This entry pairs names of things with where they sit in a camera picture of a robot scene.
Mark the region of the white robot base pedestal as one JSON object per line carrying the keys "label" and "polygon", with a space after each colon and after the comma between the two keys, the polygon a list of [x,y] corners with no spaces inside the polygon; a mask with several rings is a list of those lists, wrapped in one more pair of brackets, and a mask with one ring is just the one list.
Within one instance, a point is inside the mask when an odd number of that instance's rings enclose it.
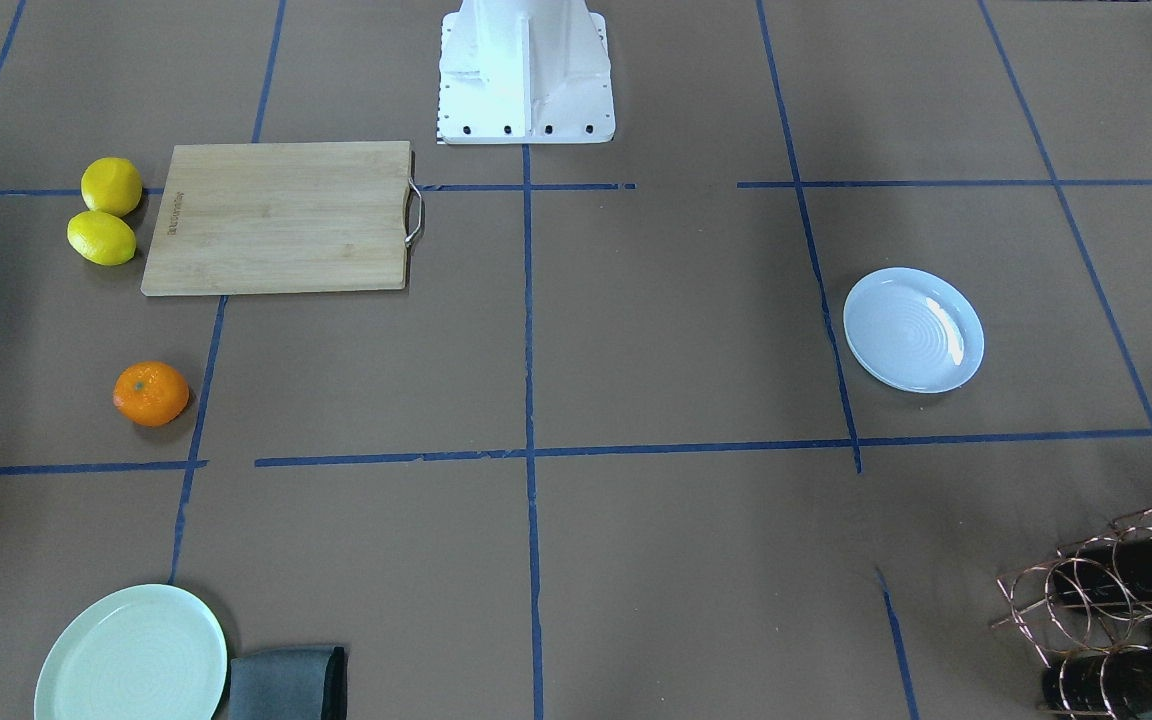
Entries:
{"label": "white robot base pedestal", "polygon": [[607,23],[584,1],[463,1],[440,24],[435,141],[608,143]]}

